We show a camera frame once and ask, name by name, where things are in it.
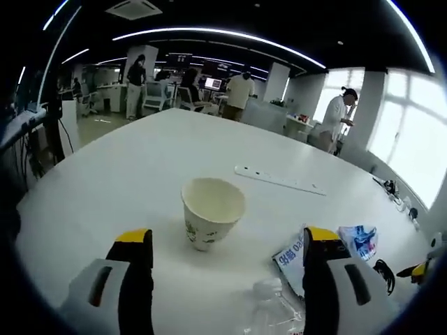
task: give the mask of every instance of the snack package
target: snack package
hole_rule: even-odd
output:
[[[303,225],[292,239],[292,242],[272,257],[294,293],[302,298],[305,295],[305,291],[302,288],[302,278],[305,275],[303,265],[305,227],[306,225]]]
[[[351,255],[358,254],[363,260],[369,260],[376,254],[377,229],[367,225],[339,227],[338,235]]]

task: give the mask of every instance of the power strip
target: power strip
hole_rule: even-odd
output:
[[[271,174],[268,174],[266,172],[262,172],[259,170],[255,170],[252,167],[249,166],[235,166],[235,174],[238,174],[240,176],[257,179],[266,181],[267,183],[285,186],[289,188],[294,188],[295,190],[314,193],[318,195],[326,196],[325,191],[317,187],[315,184],[305,184],[302,182],[299,182],[298,180],[293,179],[285,179],[280,177],[272,176]]]

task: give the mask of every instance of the paper cup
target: paper cup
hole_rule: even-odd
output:
[[[186,235],[200,251],[223,239],[245,211],[244,194],[215,178],[197,178],[182,188]]]

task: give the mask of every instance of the air conditioner vent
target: air conditioner vent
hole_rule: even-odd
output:
[[[138,20],[162,13],[161,10],[147,0],[126,0],[107,9],[106,12],[128,20]]]

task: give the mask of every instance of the pillar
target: pillar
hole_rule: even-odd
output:
[[[265,85],[264,101],[269,103],[272,100],[281,100],[290,71],[287,66],[272,64]]]

